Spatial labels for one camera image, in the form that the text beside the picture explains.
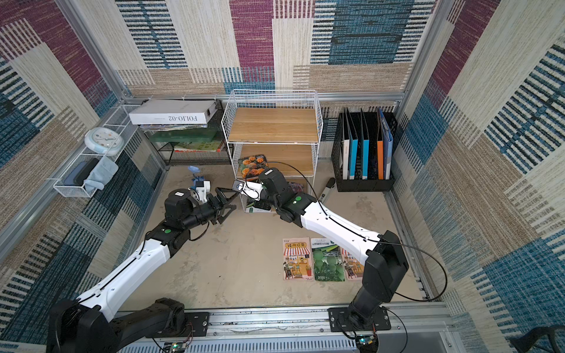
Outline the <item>green gourd seed bag top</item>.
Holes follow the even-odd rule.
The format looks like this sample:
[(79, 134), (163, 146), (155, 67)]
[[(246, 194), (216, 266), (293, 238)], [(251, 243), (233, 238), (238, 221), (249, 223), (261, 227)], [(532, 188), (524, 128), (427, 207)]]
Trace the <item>green gourd seed bag top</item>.
[(319, 282), (344, 282), (341, 248), (326, 238), (312, 238), (310, 244), (314, 279)]

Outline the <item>orange marigold seed bag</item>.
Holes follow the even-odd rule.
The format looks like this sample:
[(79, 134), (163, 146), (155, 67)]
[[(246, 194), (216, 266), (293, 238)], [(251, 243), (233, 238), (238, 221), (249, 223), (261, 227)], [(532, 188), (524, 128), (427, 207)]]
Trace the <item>orange marigold seed bag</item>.
[(238, 176), (242, 179), (257, 179), (268, 168), (268, 160), (264, 154), (243, 157), (238, 160)]

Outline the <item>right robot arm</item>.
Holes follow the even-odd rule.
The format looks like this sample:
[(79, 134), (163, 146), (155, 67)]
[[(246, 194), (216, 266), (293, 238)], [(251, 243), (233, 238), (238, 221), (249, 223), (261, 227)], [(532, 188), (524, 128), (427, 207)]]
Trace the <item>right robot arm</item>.
[(274, 206), (282, 220), (333, 241), (363, 266), (362, 286), (347, 309), (345, 322), (350, 329), (368, 329), (375, 313), (392, 300), (409, 270), (398, 236), (361, 228), (312, 195), (295, 193), (276, 168), (266, 169), (258, 180), (263, 187), (260, 197)]

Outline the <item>green gourd seed bag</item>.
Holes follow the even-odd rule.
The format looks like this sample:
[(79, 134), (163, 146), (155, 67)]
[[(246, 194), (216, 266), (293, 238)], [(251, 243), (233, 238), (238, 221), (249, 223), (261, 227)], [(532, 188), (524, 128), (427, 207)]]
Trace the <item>green gourd seed bag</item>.
[(314, 279), (319, 282), (344, 282), (341, 248), (326, 238), (312, 238), (310, 244)]
[(253, 200), (248, 199), (246, 204), (246, 213), (270, 213), (272, 212), (272, 206), (268, 201), (265, 200)]

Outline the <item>pink flower seed bag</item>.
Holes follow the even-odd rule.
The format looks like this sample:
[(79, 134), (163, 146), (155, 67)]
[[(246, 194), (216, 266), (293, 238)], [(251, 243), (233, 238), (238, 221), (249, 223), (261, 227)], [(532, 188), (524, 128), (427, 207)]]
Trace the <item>pink flower seed bag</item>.
[(298, 182), (289, 182), (288, 183), (289, 188), (292, 190), (293, 193), (298, 194), (298, 193), (304, 193), (305, 192), (305, 187), (303, 184), (298, 183)]

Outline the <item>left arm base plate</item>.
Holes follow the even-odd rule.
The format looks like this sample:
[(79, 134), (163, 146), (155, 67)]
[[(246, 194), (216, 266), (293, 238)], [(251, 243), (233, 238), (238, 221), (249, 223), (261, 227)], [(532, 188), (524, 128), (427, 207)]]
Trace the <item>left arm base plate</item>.
[(205, 337), (209, 318), (210, 312), (203, 311), (175, 314), (172, 322), (167, 324), (165, 329), (150, 334), (147, 338)]

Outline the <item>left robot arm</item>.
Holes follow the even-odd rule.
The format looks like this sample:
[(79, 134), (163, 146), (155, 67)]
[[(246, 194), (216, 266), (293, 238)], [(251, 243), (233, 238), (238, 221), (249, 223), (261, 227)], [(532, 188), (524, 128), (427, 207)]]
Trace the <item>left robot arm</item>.
[(177, 189), (165, 202), (166, 217), (122, 264), (75, 300), (62, 300), (49, 312), (48, 352), (118, 352), (140, 338), (187, 335), (185, 306), (161, 298), (149, 307), (118, 317), (120, 307), (159, 267), (191, 240), (200, 225), (222, 224), (236, 209), (228, 188), (216, 188), (205, 203), (188, 189)]

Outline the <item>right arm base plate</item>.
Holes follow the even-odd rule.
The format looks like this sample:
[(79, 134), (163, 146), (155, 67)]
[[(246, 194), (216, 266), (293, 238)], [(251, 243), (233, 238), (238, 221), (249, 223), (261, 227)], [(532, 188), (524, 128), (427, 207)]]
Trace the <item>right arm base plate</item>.
[(367, 319), (364, 319), (358, 313), (353, 313), (347, 307), (330, 307), (328, 308), (328, 317), (332, 332), (384, 331), (391, 329), (388, 311), (384, 307), (378, 307)]

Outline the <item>green gourd seed bag bottom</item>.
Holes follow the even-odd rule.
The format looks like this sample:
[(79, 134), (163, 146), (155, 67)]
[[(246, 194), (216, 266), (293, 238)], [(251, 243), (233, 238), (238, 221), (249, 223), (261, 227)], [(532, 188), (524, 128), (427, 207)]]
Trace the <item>green gourd seed bag bottom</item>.
[(272, 206), (268, 201), (265, 200), (253, 200), (248, 199), (246, 204), (246, 213), (270, 213), (272, 212)]

